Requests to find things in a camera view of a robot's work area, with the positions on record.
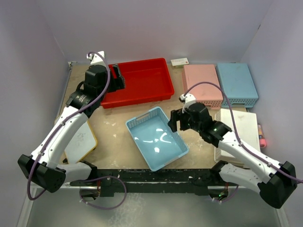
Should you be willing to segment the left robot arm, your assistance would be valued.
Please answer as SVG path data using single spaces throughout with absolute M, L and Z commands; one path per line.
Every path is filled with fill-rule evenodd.
M 95 165 L 86 161 L 60 165 L 59 161 L 78 129 L 100 107 L 106 93 L 115 91 L 111 88 L 114 81 L 116 79 L 109 66 L 89 66 L 85 79 L 69 96 L 61 116 L 47 137 L 30 155 L 21 155 L 18 159 L 18 165 L 27 178 L 28 191 L 31 183 L 51 193 L 68 182 L 83 181 L 86 185 L 96 183 L 98 169 Z

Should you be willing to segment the red plastic tray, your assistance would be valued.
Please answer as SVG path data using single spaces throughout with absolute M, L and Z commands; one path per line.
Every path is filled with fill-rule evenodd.
M 125 88 L 107 93 L 101 102 L 105 109 L 168 100 L 175 93 L 164 58 L 117 64 Z

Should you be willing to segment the yellow-rimmed whiteboard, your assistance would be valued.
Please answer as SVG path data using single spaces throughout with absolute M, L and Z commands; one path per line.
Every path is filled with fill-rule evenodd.
M 98 145 L 89 121 L 74 134 L 60 157 L 59 164 L 75 164 L 82 161 Z

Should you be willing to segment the pink marker pen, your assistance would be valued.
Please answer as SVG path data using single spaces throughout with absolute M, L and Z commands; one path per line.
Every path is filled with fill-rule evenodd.
M 265 148 L 267 146 L 267 141 L 264 137 L 264 133 L 260 124 L 258 124 L 258 136 L 259 136 L 260 147 Z

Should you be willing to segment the light blue perforated basket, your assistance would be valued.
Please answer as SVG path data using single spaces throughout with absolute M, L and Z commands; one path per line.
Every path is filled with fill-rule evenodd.
M 221 89 L 232 106 L 252 108 L 258 100 L 248 65 L 245 63 L 218 63 L 215 67 Z

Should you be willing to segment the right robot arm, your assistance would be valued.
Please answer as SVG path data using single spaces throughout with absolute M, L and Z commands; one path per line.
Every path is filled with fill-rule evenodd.
M 168 126 L 177 130 L 194 130 L 207 143 L 220 148 L 240 160 L 248 169 L 238 168 L 226 161 L 219 161 L 211 170 L 211 181 L 244 186 L 256 193 L 271 207 L 281 208 L 297 188 L 295 166 L 281 163 L 240 140 L 236 132 L 223 122 L 213 120 L 202 103 L 185 109 L 172 110 Z

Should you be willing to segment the small white red box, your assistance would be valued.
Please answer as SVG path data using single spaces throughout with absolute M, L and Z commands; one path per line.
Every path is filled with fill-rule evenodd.
M 183 68 L 185 65 L 189 64 L 189 61 L 187 58 L 179 58 L 179 59 L 172 59 L 170 60 L 172 68 Z

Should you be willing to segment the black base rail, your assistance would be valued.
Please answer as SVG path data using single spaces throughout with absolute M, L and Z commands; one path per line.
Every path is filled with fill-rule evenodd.
M 76 180 L 71 186 L 100 186 L 101 197 L 112 197 L 115 193 L 190 193 L 198 196 L 226 195 L 228 187 L 213 168 L 173 168 L 153 172 L 149 169 L 97 169 L 93 168 L 87 180 Z

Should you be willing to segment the white perforated basket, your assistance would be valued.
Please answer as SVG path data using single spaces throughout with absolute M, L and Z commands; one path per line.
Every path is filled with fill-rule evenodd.
M 248 113 L 238 110 L 233 110 L 232 112 L 240 139 L 244 140 L 258 152 L 260 152 L 257 115 L 255 113 Z M 214 119 L 216 121 L 221 121 L 225 123 L 232 130 L 234 130 L 234 126 L 232 124 L 232 117 L 229 109 L 220 109 L 214 115 Z M 240 168 L 249 169 L 248 166 L 244 165 L 231 154 L 227 153 L 226 151 L 220 148 L 215 148 L 214 161 L 217 163 L 220 160 L 226 161 Z

